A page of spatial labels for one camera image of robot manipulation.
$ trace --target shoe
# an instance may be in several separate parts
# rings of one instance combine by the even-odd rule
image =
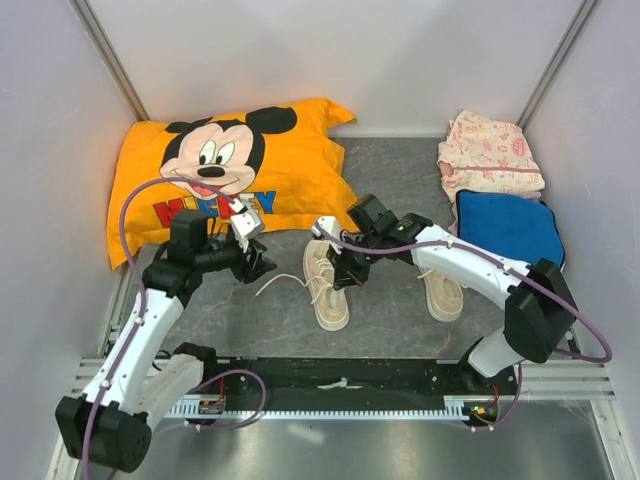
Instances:
[[[424,278],[427,307],[431,316],[440,322],[453,322],[462,313],[463,296],[460,283],[443,273],[418,267]]]
[[[326,240],[311,240],[304,250],[302,268],[318,323],[325,330],[335,332],[349,323],[349,307],[344,289],[333,289],[334,270],[327,258],[329,248]]]

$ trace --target white wall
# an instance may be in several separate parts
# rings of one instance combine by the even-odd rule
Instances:
[[[105,216],[133,115],[67,1],[0,2],[0,464],[44,478],[54,409],[95,355]]]
[[[515,121],[579,0],[91,0],[153,119],[328,96],[341,134]]]
[[[640,446],[638,18],[637,0],[601,3],[527,131],[567,246],[571,289],[582,311],[613,346],[609,371],[636,446]]]

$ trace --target gray floor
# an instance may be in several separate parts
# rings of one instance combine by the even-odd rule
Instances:
[[[589,404],[518,405],[493,433],[420,421],[266,420],[154,437],[121,480],[612,480]],[[106,478],[98,471],[92,478]]]
[[[447,227],[453,215],[436,166],[439,141],[340,139],[346,149],[344,178],[358,196],[373,193],[398,216],[415,212]],[[277,273],[303,276],[302,253],[310,238],[305,231],[261,235],[278,269],[250,285],[237,283],[230,272],[208,275],[163,348],[190,341],[214,346],[221,355],[457,359],[502,324],[500,309],[471,290],[464,292],[458,320],[434,321],[417,269],[392,261],[375,265],[364,288],[347,289],[351,320],[339,332],[318,326],[309,291],[293,280],[278,280],[252,300]],[[141,256],[142,264],[152,250]]]

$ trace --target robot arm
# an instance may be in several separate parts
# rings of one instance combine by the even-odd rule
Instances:
[[[398,220],[373,195],[362,197],[348,213],[360,234],[345,241],[356,247],[384,250],[430,241],[438,241],[438,245],[378,255],[352,251],[332,242],[328,258],[335,270],[334,289],[364,284],[370,266],[389,258],[437,270],[480,292],[505,311],[504,327],[480,339],[462,360],[463,367],[470,366],[473,372],[484,378],[494,377],[504,368],[524,359],[544,363],[575,320],[555,302],[521,284],[508,273],[514,270],[528,276],[575,306],[559,268],[552,262],[540,260],[536,265],[528,265],[495,255],[412,213]],[[318,225],[331,237],[340,238],[342,229],[335,217],[322,217]],[[323,232],[316,226],[313,233],[322,236]],[[453,243],[480,251],[483,255],[451,248]],[[503,267],[497,267],[486,257],[497,260],[496,263]]]
[[[100,400],[89,457],[92,462],[124,472],[142,462],[151,434],[185,393],[212,376],[216,353],[212,348],[183,344],[162,372],[145,384],[162,340],[180,317],[204,273],[230,269],[237,280],[250,283],[273,270],[263,258],[266,250],[253,239],[262,231],[258,214],[236,200],[231,204],[231,229],[222,239],[209,238],[208,217],[197,210],[179,212],[171,222],[170,239],[142,275],[147,294],[144,320],[138,293],[132,313],[99,373],[80,398],[64,397],[56,420],[70,456],[81,458],[88,414]],[[130,336],[132,329],[136,334]],[[107,372],[117,365],[109,382]]]

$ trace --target cartoon nose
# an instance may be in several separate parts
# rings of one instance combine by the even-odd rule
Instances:
[[[216,178],[224,177],[225,171],[222,167],[204,167],[198,169],[198,175],[201,177]]]

